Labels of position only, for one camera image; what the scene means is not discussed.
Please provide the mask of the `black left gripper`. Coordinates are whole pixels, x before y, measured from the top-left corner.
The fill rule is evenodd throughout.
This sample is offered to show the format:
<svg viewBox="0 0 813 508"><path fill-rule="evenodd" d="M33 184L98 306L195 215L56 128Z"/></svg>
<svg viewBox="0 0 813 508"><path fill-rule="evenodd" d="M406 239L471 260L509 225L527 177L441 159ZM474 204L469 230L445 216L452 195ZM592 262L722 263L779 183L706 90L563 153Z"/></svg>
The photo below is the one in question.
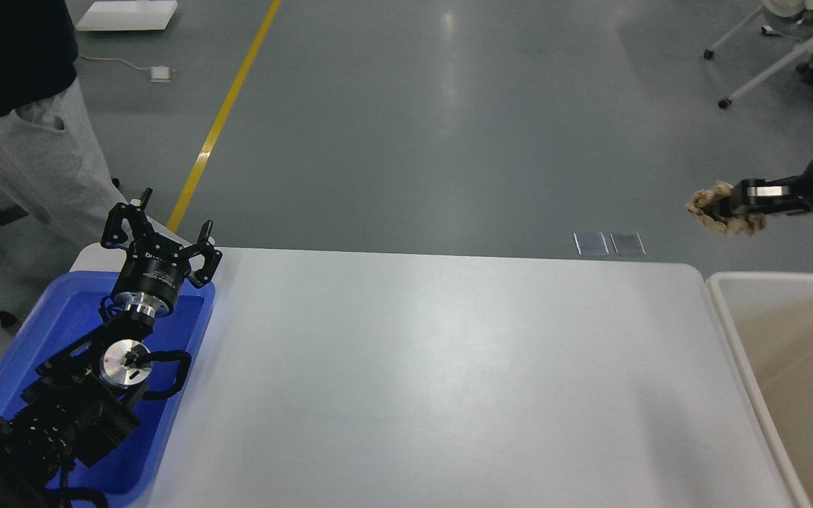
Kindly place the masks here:
<svg viewBox="0 0 813 508"><path fill-rule="evenodd" d="M152 188L145 188L137 205L118 202L110 209L100 245L107 250L126 251L111 291L112 301L122 308L145 306L148 315L161 318L174 312L185 277L197 289L212 283L222 262L222 251L212 240L213 221L204 222L197 241L187 247L175 241L142 241L155 235L145 213L152 192ZM191 261L196 257L203 263L195 270Z"/></svg>

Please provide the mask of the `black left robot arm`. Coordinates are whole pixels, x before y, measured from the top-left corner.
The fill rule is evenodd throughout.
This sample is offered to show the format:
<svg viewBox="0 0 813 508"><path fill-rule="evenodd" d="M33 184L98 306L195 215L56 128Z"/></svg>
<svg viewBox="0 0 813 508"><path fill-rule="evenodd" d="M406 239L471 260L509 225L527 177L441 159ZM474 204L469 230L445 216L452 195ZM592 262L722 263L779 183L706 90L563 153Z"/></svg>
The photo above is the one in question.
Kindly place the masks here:
<svg viewBox="0 0 813 508"><path fill-rule="evenodd" d="M100 490L74 488L78 464L91 467L140 425L141 401L168 401L187 382L193 354L152 350L145 340L174 312L183 283L206 287L222 262L206 221L181 244L155 231L146 213L152 189L107 215L100 245L126 254L115 285L100 300L101 324L35 368L23 408L0 416L0 507L107 507Z"/></svg>

